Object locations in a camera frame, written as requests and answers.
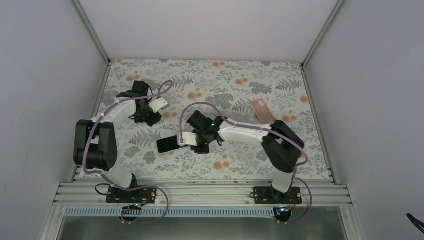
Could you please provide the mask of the pink phone case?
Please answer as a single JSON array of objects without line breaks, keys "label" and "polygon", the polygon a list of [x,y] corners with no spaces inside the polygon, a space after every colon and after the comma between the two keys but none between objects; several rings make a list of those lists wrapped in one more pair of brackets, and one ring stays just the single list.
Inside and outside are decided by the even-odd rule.
[{"label": "pink phone case", "polygon": [[263,99],[251,101],[250,106],[262,124],[272,124],[276,121],[276,117]]}]

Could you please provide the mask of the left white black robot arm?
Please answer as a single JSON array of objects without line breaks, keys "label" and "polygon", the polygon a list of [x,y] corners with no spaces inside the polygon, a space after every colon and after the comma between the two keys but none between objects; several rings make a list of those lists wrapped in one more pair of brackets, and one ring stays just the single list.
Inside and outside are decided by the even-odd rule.
[{"label": "left white black robot arm", "polygon": [[128,203],[139,197],[140,190],[135,175],[118,163],[116,129],[128,119],[149,127],[157,124],[162,118],[160,110],[169,105],[162,94],[162,90],[154,93],[147,83],[136,81],[130,90],[119,93],[103,113],[81,119],[75,127],[74,163],[86,175],[99,175],[119,189],[119,196]]}]

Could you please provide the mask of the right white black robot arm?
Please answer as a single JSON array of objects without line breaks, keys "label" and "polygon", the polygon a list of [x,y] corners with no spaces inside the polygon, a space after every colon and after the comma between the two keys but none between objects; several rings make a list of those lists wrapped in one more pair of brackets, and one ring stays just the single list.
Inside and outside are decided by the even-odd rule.
[{"label": "right white black robot arm", "polygon": [[192,132],[181,131],[177,135],[180,146],[190,146],[197,154],[208,154],[210,143],[216,141],[240,142],[261,146],[276,169],[271,183],[271,198],[278,204],[290,197],[290,187],[295,178],[298,160],[304,154],[305,143],[283,121],[275,120],[271,124],[250,124],[236,122],[227,117],[215,119],[195,111],[187,120]]}]

